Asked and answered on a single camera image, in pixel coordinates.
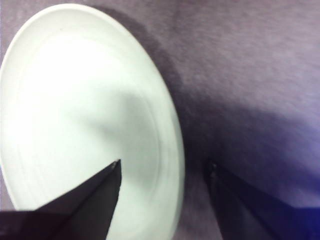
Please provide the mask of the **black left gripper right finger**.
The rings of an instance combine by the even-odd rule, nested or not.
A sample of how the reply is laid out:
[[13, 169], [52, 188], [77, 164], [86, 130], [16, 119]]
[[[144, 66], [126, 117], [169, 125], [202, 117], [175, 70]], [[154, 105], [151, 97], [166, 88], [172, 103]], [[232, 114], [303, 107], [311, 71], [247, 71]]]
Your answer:
[[320, 209], [297, 208], [210, 162], [206, 183], [224, 240], [318, 240]]

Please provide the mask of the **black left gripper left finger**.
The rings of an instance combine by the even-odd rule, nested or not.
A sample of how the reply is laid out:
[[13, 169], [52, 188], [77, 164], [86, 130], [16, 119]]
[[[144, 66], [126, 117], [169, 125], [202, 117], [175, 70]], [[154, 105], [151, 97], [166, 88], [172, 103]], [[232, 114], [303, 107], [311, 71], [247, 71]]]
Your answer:
[[117, 160], [35, 210], [1, 211], [2, 240], [104, 240], [121, 186]]

